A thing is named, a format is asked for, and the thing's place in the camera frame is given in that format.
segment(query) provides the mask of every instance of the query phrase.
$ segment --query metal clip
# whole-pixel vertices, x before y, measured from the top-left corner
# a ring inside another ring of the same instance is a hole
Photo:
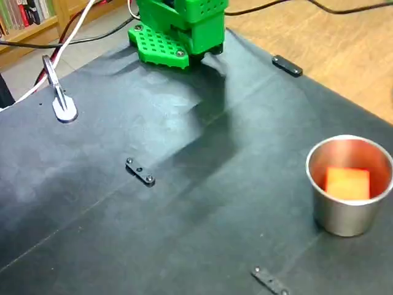
[[[44,68],[48,74],[49,84],[53,87],[55,92],[55,100],[53,101],[52,106],[56,117],[62,123],[70,123],[78,116],[74,100],[64,94],[49,56],[44,55],[42,57],[42,61],[44,62]]]
[[[259,266],[257,266],[252,270],[251,274],[274,295],[290,295],[289,289],[285,287],[277,278],[272,276],[266,269],[261,269]]]

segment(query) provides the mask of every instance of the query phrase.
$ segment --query orange sponge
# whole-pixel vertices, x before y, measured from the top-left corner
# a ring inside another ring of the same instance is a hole
[[[370,172],[353,168],[328,167],[325,191],[342,200],[368,200]]]

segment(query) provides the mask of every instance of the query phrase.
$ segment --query metal cup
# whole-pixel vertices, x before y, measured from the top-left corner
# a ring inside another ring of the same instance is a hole
[[[370,199],[340,200],[328,195],[324,191],[327,167],[368,170]],[[358,136],[339,135],[318,143],[308,154],[306,173],[313,185],[316,221],[342,237],[364,233],[393,188],[392,157],[379,144]]]

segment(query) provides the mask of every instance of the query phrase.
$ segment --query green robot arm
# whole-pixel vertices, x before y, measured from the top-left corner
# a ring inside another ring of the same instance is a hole
[[[186,68],[190,58],[221,53],[228,0],[138,0],[141,24],[130,29],[142,61]]]

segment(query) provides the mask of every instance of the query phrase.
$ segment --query wire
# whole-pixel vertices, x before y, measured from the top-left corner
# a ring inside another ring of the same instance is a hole
[[[279,3],[283,3],[283,2],[288,2],[288,1],[291,1],[291,0],[275,0],[273,2],[269,2],[264,5],[257,6],[257,7],[251,8],[251,9],[246,9],[246,10],[236,11],[236,12],[226,12],[225,15],[229,16],[229,17],[236,17],[239,15],[250,14],[252,12],[260,11],[260,10],[268,8],[270,6],[273,6],[273,5],[276,5]],[[346,9],[346,10],[334,10],[334,9],[330,9],[326,6],[323,6],[321,3],[319,3],[315,0],[306,0],[306,1],[314,4],[315,6],[317,6],[318,8],[324,10],[325,12],[327,12],[329,14],[338,14],[338,15],[354,14],[356,12],[362,12],[362,11],[366,11],[366,10],[372,10],[372,9],[377,9],[377,8],[382,8],[382,7],[387,7],[387,6],[393,6],[393,2],[384,2],[384,3],[374,4],[374,5],[370,5],[370,6],[362,6],[362,7]]]
[[[127,0],[127,5],[128,5],[128,11],[130,11],[130,14],[133,18],[135,18],[136,20],[141,20],[141,18],[139,16],[137,16],[136,14],[133,13],[132,9],[131,9],[131,3],[133,2],[133,0]]]
[[[260,10],[268,8],[270,6],[273,6],[273,5],[276,5],[276,4],[279,4],[279,3],[283,3],[283,2],[287,2],[287,1],[291,1],[291,0],[275,0],[273,2],[269,2],[269,3],[266,3],[264,5],[257,6],[257,7],[254,7],[254,8],[250,8],[250,9],[246,9],[246,10],[242,10],[242,11],[226,12],[225,15],[228,16],[228,17],[237,17],[239,15],[250,14],[252,12],[260,11]]]
[[[97,6],[98,4],[101,4],[101,3],[103,3],[103,2],[101,1],[101,2],[96,2],[96,3],[94,3],[93,6],[92,6],[92,8],[93,8],[94,6]],[[78,11],[78,12],[77,12],[74,16],[72,16],[71,19],[68,21],[66,27],[64,28],[64,30],[63,30],[63,32],[62,32],[60,38],[59,38],[59,42],[58,42],[59,44],[61,44],[61,43],[64,42],[64,39],[66,39],[66,35],[67,35],[67,32],[68,32],[69,27],[70,27],[70,26],[74,23],[74,21],[83,13],[83,11],[84,11],[84,8],[81,9],[80,11]],[[51,62],[53,62],[53,61],[55,60],[55,58],[56,58],[56,56],[57,56],[57,53],[59,52],[59,49],[60,49],[60,48],[57,47],[57,48],[52,52],[52,54],[51,54],[51,56],[50,56],[50,61],[51,61]],[[37,79],[36,79],[36,81],[35,81],[35,83],[34,83],[34,86],[35,86],[36,84],[38,84],[38,82],[42,79],[42,77],[44,76],[44,74],[45,74],[45,68],[42,67],[41,72],[39,73],[39,75],[38,75],[38,77],[37,77]]]
[[[121,25],[117,26],[116,28],[114,28],[113,30],[111,30],[111,31],[109,31],[109,32],[107,32],[105,34],[101,34],[101,35],[95,36],[95,37],[88,37],[88,38],[83,38],[83,39],[77,39],[77,40],[74,40],[74,41],[70,42],[69,45],[75,45],[75,44],[92,42],[92,41],[97,41],[97,40],[103,39],[105,37],[108,37],[108,36],[118,32],[118,31],[120,31],[122,28],[127,26],[127,24],[129,24],[132,20],[133,20],[133,18],[131,17],[128,20],[124,21]],[[55,49],[55,48],[61,47],[64,44],[65,43],[50,44],[50,45],[39,45],[39,44],[0,41],[0,45],[8,45],[8,46],[16,46],[16,47],[27,47],[27,48],[34,48],[34,49]]]
[[[67,41],[60,47],[60,50],[56,56],[55,61],[53,62],[53,68],[56,68],[57,65],[59,64],[60,57],[63,54],[64,50],[66,50],[67,46],[71,43],[72,39],[75,37],[76,33],[78,33],[78,30],[82,26],[82,23],[84,22],[88,12],[90,11],[91,7],[93,6],[95,0],[90,0],[89,3],[87,4],[84,12],[82,13],[82,16],[80,17],[79,21],[77,22],[74,30],[72,31],[71,35],[67,38]],[[32,89],[27,91],[19,100],[16,101],[16,103],[19,103],[23,100],[25,100],[27,97],[29,97],[32,93],[34,93],[48,78],[47,75],[44,75],[44,77],[38,82],[37,85],[35,85]]]
[[[74,44],[80,44],[80,43],[86,43],[86,42],[92,42],[92,41],[97,41],[97,40],[104,39],[104,38],[106,38],[106,37],[108,37],[110,35],[113,35],[114,33],[118,32],[118,31],[120,31],[122,28],[127,26],[127,24],[131,23],[132,21],[133,21],[133,18],[130,17],[129,19],[124,21],[121,25],[119,25],[116,28],[110,30],[109,32],[106,32],[104,34],[101,34],[101,35],[98,35],[98,36],[95,36],[95,37],[88,37],[88,38],[85,38],[85,39],[75,40],[75,41],[72,41],[70,44],[74,45]],[[53,52],[52,56],[50,57],[51,60],[53,60],[57,56],[58,49],[59,49],[59,47],[62,44],[63,43],[55,44],[56,45],[56,50]],[[42,69],[34,84],[37,84],[41,80],[41,78],[42,78],[42,76],[44,74],[45,74],[45,69]]]

